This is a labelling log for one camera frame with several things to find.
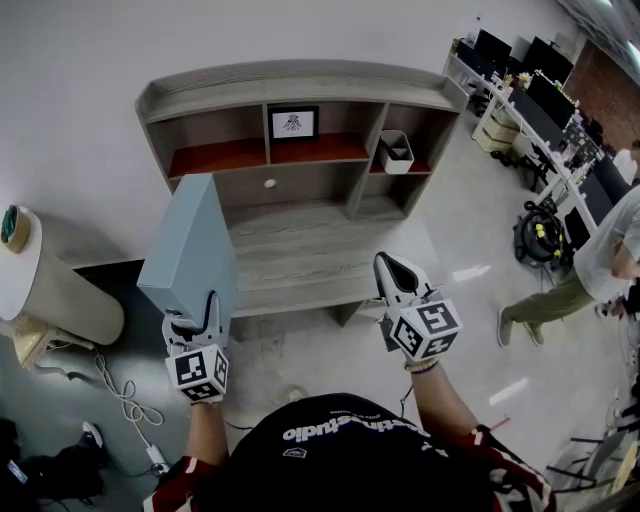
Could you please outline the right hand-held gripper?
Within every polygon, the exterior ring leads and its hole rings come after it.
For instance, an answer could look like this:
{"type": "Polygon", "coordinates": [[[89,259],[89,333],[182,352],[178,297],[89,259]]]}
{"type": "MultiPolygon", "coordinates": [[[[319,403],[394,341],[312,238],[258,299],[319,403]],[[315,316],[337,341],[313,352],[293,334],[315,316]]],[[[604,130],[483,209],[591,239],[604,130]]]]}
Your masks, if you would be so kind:
{"type": "Polygon", "coordinates": [[[389,352],[400,351],[407,362],[423,363],[449,351],[463,329],[450,299],[432,290],[426,272],[404,257],[379,252],[374,274],[381,297],[389,304],[381,320],[381,333],[389,352]]]}

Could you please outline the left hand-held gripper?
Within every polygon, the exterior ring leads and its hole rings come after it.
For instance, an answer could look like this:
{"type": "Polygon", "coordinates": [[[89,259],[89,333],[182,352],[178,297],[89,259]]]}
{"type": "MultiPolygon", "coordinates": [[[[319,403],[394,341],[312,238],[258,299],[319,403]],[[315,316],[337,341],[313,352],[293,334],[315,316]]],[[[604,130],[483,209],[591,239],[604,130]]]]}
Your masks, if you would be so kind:
{"type": "Polygon", "coordinates": [[[203,325],[188,328],[175,324],[183,313],[166,308],[162,334],[168,357],[165,359],[170,382],[190,403],[219,403],[227,392],[229,360],[224,351],[228,334],[221,322],[219,297],[209,292],[203,325]]]}

